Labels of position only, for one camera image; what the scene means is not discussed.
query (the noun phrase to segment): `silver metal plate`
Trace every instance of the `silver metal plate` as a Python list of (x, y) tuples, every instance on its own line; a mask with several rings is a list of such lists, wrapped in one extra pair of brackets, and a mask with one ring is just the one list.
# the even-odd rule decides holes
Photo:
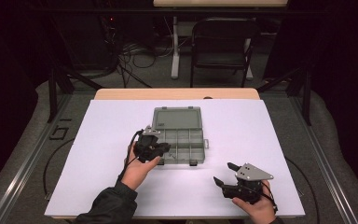
[(235, 176), (243, 180), (263, 180), (263, 179), (273, 179), (274, 176), (260, 170), (259, 168), (253, 166), (251, 163), (245, 163), (240, 170), (237, 171)]
[(150, 125), (147, 125), (142, 134), (143, 135), (160, 135), (161, 132), (154, 130), (152, 127), (150, 127)]

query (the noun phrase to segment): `black cable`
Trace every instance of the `black cable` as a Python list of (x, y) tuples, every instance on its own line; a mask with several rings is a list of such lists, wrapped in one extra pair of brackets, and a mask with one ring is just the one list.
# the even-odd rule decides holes
[(131, 139), (131, 141), (130, 141), (130, 144), (129, 144), (128, 148), (127, 148), (127, 157), (126, 157), (126, 160), (124, 161), (124, 168), (123, 168), (123, 170), (121, 171), (120, 175), (118, 176), (117, 181), (120, 181), (120, 180), (123, 178), (124, 173), (126, 173), (127, 167), (130, 165), (130, 163), (133, 162), (135, 159), (137, 159), (137, 158), (135, 157), (132, 161), (129, 162), (130, 153), (131, 153), (131, 148), (132, 148), (132, 145), (133, 145), (133, 141), (135, 140), (135, 137), (136, 137), (137, 135), (140, 135), (143, 131), (144, 131), (144, 130), (142, 129), (142, 130), (136, 132), (136, 133), (133, 135), (133, 137), (132, 137), (132, 139)]
[(45, 165), (45, 170), (43, 171), (43, 190), (45, 191), (45, 195), (48, 195), (48, 188), (46, 186), (46, 173), (48, 172), (48, 165), (50, 164), (51, 159), (54, 157), (54, 155), (60, 150), (62, 147), (64, 147), (66, 144), (74, 141), (75, 138), (69, 139), (68, 141), (62, 143), (59, 147), (57, 147), (53, 153), (51, 153), (50, 157), (48, 158), (48, 162)]
[(165, 53), (171, 44), (172, 44), (172, 41), (171, 41), (171, 43), (167, 42), (167, 44), (165, 45), (165, 49), (162, 52), (158, 53), (156, 56), (157, 57), (165, 57), (165, 56), (168, 56), (169, 54), (171, 54), (172, 48), (170, 48), (170, 52), (168, 54)]
[(125, 53), (125, 52), (121, 52), (120, 55), (122, 57), (119, 57), (119, 59), (124, 63), (127, 64), (131, 61), (131, 55), (129, 53)]
[(127, 70), (125, 67), (123, 67), (121, 64), (119, 64), (118, 66), (120, 66), (120, 68), (123, 69), (125, 72), (127, 72), (127, 74), (129, 74), (131, 77), (135, 78), (135, 80), (137, 80), (139, 83), (143, 84), (144, 86), (146, 86), (148, 88), (152, 88), (151, 86), (146, 84), (143, 80), (141, 80), (139, 77), (137, 77), (133, 72), (131, 72), (131, 71)]
[(292, 160), (290, 160), (289, 158), (287, 158), (286, 156), (284, 156), (284, 158), (287, 160), (287, 161), (290, 161), (290, 163), (292, 163), (296, 168), (297, 170), (304, 176), (304, 179), (307, 181), (308, 183), (308, 186), (310, 186), (310, 192), (312, 193), (312, 198), (313, 198), (313, 201), (315, 202), (315, 209), (316, 209), (316, 223), (320, 223), (320, 214), (319, 214), (319, 205), (318, 205), (318, 201), (316, 201), (316, 195), (315, 195), (315, 191), (313, 190), (313, 187), (312, 185), (310, 184), (310, 181), (307, 179), (307, 176), (304, 174), (304, 172), (300, 169), (300, 167), (295, 163), (293, 162)]
[(272, 194), (272, 191), (271, 191), (271, 189), (269, 188), (269, 186), (267, 186), (267, 185), (266, 185), (265, 183), (263, 183), (263, 182), (261, 182), (261, 184), (264, 185), (264, 187), (266, 187), (266, 188), (268, 189), (269, 195), (271, 195), (271, 196), (269, 197), (269, 196), (266, 195), (265, 193), (261, 193), (261, 195), (271, 201), (272, 206), (274, 207), (274, 213), (276, 214), (276, 213), (278, 212), (278, 205), (275, 203), (274, 195)]
[[(123, 55), (123, 56), (124, 56), (124, 59), (121, 58), (120, 56), (118, 56), (119, 60), (124, 63), (124, 66), (128, 66), (128, 67), (130, 68), (131, 72), (132, 72), (132, 67), (131, 67), (129, 64), (126, 63), (125, 55)], [(127, 78), (127, 80), (126, 80), (125, 72), (124, 72), (124, 69), (123, 69), (121, 63), (119, 63), (117, 66), (118, 66), (117, 72), (118, 72), (118, 73), (121, 75), (121, 77), (123, 78), (124, 88), (127, 88), (127, 85), (128, 85), (128, 83), (129, 83), (129, 81), (130, 81), (130, 77), (131, 77), (131, 76), (129, 75), (128, 78)]]
[(155, 53), (153, 53), (153, 62), (151, 63), (151, 64), (149, 64), (149, 65), (146, 65), (146, 66), (140, 66), (140, 65), (137, 65), (136, 63), (135, 63), (135, 56), (136, 56), (137, 54), (134, 54), (133, 56), (132, 56), (132, 63), (133, 63), (133, 65), (135, 66), (135, 67), (137, 67), (137, 68), (149, 68), (149, 67), (151, 67), (151, 66), (153, 66), (154, 64), (155, 64), (155, 62), (156, 62), (156, 54)]

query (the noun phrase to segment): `hand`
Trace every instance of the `hand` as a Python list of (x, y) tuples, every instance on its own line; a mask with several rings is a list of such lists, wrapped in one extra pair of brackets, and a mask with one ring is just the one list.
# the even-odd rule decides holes
[[(262, 182), (267, 186), (263, 185), (263, 193), (270, 195), (269, 182), (267, 180), (263, 180)], [(233, 198), (232, 202), (249, 214), (255, 224), (268, 224), (276, 218), (272, 202), (264, 196), (261, 196), (260, 201), (254, 204), (246, 203), (239, 198)]]
[(133, 153), (134, 146), (135, 144), (131, 147), (128, 160), (130, 164), (121, 179), (121, 183), (127, 185), (130, 189), (136, 190), (142, 182), (144, 182), (147, 173), (149, 173), (149, 171), (151, 171), (158, 164), (160, 157), (156, 157), (152, 161), (142, 163), (135, 159), (135, 154)]

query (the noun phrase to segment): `table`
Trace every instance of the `table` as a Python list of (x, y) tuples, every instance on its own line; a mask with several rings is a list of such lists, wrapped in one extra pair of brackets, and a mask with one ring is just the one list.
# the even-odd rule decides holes
[(165, 164), (153, 169), (137, 189), (134, 218), (246, 216), (213, 182), (216, 176), (227, 184), (236, 183), (234, 172), (227, 168), (229, 161), (238, 165), (250, 162), (275, 176), (270, 182), (278, 216), (305, 215), (264, 102), (256, 90), (241, 88), (99, 90), (45, 215), (74, 218), (88, 212), (98, 193), (114, 185), (133, 134), (150, 124), (153, 109), (162, 105), (200, 106), (210, 147), (205, 149), (204, 163), (198, 166)]
[[(155, 7), (286, 7), (288, 0), (154, 0)], [(173, 17), (173, 57), (171, 78), (179, 78), (178, 20)], [(252, 79), (249, 68), (246, 78)]]

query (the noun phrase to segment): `table leg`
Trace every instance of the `table leg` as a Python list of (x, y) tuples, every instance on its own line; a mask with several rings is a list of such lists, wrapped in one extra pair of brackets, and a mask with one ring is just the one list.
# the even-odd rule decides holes
[(177, 17), (173, 17), (173, 58), (171, 78), (179, 78), (179, 48), (178, 48), (178, 31), (177, 31)]
[[(249, 45), (251, 44), (251, 39), (246, 39), (245, 41), (245, 48), (248, 49)], [(253, 73), (251, 70), (251, 65), (249, 64), (248, 72), (246, 73), (246, 80), (252, 81), (253, 80)]]

